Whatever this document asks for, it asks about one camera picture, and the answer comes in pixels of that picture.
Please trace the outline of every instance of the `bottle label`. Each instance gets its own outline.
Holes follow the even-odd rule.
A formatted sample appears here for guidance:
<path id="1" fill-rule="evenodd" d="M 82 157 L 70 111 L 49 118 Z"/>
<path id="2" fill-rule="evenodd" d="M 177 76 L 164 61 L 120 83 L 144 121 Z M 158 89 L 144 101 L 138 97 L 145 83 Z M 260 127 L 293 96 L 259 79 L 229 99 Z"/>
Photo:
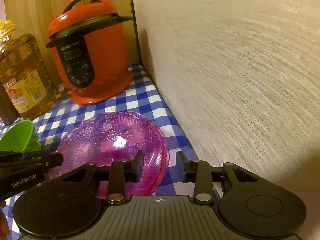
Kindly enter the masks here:
<path id="1" fill-rule="evenodd" d="M 4 84 L 4 88 L 20 114 L 34 107 L 47 95 L 36 69 L 18 82 L 13 78 Z"/>

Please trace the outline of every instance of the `bottle of cooking oil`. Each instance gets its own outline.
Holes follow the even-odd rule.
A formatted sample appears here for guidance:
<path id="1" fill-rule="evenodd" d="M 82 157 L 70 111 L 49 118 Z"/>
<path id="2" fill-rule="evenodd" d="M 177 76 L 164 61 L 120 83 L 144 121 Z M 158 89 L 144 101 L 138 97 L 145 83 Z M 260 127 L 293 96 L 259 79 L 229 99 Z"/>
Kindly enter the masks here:
<path id="1" fill-rule="evenodd" d="M 17 111 L 33 120 L 52 106 L 55 90 L 35 37 L 27 33 L 12 39 L 16 27 L 12 20 L 0 21 L 0 82 Z"/>

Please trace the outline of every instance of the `green bowl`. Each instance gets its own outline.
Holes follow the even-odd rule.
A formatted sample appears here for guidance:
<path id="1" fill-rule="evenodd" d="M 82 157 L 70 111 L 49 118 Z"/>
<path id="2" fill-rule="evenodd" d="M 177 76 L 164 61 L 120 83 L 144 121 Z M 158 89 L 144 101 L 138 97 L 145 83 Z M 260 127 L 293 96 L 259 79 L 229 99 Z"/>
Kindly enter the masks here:
<path id="1" fill-rule="evenodd" d="M 29 120 L 16 123 L 0 139 L 0 151 L 33 152 L 40 150 L 38 135 Z"/>

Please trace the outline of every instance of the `tablecloth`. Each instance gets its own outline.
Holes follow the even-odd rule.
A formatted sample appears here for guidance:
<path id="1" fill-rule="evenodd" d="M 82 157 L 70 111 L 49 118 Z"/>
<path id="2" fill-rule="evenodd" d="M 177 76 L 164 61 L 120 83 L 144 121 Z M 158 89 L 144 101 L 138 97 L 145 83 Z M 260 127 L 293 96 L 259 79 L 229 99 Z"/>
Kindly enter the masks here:
<path id="1" fill-rule="evenodd" d="M 57 103 L 47 113 L 33 121 L 41 145 L 43 149 L 56 150 L 61 138 L 69 130 L 79 125 L 82 120 L 90 119 L 96 114 L 104 112 L 138 112 L 153 120 L 160 127 L 167 138 L 170 153 L 169 168 L 154 194 L 191 195 L 194 188 L 193 183 L 182 183 L 175 167 L 175 154 L 182 147 L 190 147 L 188 139 L 143 68 L 140 65 L 130 65 L 129 70 L 133 74 L 133 81 L 130 86 L 115 97 L 93 106 L 74 104 L 70 99 L 70 92 L 63 90 L 62 96 Z M 0 137 L 10 127 L 5 126 L 0 120 Z M 191 149 L 186 152 L 186 155 L 188 159 L 196 159 L 196 154 Z M 19 229 L 12 218 L 13 204 L 21 194 L 7 199 L 7 206 L 3 208 L 11 230 L 8 240 L 15 240 L 21 237 Z"/>

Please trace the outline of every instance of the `wooden cabinet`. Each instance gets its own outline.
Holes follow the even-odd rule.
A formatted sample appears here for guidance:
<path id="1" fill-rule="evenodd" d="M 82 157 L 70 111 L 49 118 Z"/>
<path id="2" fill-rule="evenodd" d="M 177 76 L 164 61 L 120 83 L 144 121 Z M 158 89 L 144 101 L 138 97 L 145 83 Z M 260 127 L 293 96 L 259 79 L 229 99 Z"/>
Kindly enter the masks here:
<path id="1" fill-rule="evenodd" d="M 111 0 L 119 15 L 132 16 L 130 0 Z M 47 28 L 58 17 L 70 0 L 4 0 L 6 18 L 18 25 L 16 36 L 31 33 L 36 37 L 45 66 L 53 83 L 60 83 L 60 77 L 49 51 L 45 48 L 49 41 Z M 131 63 L 138 63 L 138 50 L 133 21 L 124 23 L 128 55 Z"/>

